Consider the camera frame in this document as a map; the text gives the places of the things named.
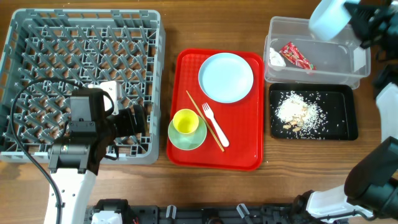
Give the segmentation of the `light blue bowl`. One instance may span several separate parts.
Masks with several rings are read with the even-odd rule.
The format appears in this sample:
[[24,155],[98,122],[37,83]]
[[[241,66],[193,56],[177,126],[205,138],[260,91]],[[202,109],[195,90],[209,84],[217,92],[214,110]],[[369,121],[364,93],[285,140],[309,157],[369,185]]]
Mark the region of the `light blue bowl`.
[[344,4],[347,0],[321,0],[313,11],[308,28],[320,40],[331,40],[349,23],[351,16]]

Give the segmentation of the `yellow plastic cup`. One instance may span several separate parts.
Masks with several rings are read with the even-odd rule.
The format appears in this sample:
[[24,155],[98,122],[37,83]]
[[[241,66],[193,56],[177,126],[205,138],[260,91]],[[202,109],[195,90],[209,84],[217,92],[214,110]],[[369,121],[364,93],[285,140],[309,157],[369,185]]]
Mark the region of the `yellow plastic cup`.
[[190,109],[178,110],[172,120],[174,128],[181,134],[193,134],[199,125],[196,112]]

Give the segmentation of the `green saucer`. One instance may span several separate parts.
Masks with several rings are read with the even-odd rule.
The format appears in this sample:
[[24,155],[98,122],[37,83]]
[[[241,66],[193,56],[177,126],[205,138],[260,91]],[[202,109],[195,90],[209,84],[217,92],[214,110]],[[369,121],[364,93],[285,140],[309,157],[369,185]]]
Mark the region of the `green saucer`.
[[168,126],[168,137],[173,146],[184,151],[191,151],[200,147],[207,136],[207,127],[202,118],[199,118],[199,125],[195,132],[190,135],[184,135],[178,132],[171,120]]

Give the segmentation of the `red sauce packet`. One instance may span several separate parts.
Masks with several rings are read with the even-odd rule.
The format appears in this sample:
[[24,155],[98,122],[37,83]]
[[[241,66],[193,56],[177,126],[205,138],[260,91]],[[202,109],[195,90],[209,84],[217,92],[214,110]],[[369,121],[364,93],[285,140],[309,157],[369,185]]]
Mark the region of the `red sauce packet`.
[[310,63],[308,59],[299,51],[299,49],[292,43],[284,45],[279,53],[284,56],[289,62],[305,70],[316,70],[316,66]]

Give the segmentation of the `white napkin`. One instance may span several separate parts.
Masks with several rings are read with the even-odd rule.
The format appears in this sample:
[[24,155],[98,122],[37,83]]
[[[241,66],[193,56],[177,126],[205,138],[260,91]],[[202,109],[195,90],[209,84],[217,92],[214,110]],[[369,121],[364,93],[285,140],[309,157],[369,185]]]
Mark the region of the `white napkin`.
[[285,63],[284,58],[281,56],[281,54],[276,52],[274,50],[274,48],[272,48],[272,47],[269,50],[270,50],[270,53],[269,53],[270,63],[274,66],[285,67],[286,63]]

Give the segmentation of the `light blue plate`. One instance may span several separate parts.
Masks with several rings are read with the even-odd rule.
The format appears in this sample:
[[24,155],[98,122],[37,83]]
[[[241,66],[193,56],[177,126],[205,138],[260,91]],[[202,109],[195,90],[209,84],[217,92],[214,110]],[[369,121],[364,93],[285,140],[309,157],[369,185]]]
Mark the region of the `light blue plate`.
[[235,103],[251,91],[254,74],[242,57],[218,53],[202,63],[198,82],[202,92],[210,99],[219,103]]

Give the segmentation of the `rice and food scraps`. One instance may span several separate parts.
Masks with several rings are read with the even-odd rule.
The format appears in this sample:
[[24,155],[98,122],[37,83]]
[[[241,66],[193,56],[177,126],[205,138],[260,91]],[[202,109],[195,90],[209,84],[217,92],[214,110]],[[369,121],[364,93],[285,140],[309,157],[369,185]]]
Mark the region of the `rice and food scraps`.
[[344,139],[344,96],[330,91],[270,93],[271,134],[280,139]]

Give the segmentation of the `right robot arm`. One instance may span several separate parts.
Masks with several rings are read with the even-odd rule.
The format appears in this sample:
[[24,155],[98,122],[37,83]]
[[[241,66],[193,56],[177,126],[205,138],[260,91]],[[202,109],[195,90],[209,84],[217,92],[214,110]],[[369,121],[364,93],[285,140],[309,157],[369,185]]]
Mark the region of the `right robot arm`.
[[397,1],[364,5],[359,1],[322,1],[314,10],[310,30],[330,40],[350,24],[362,49],[380,48],[386,63],[373,81],[381,116],[381,144],[348,174],[345,184],[327,191],[298,195],[289,223],[334,223],[360,216],[397,219]]

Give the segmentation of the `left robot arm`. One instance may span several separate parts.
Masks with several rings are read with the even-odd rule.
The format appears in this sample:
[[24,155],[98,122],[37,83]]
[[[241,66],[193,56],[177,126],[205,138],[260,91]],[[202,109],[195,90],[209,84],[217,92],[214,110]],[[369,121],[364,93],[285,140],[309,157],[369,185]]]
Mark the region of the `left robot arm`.
[[83,223],[100,162],[115,139],[145,134],[147,113],[142,105],[106,110],[110,95],[99,88],[74,90],[70,97],[69,135],[54,140],[49,160],[50,189],[46,223]]

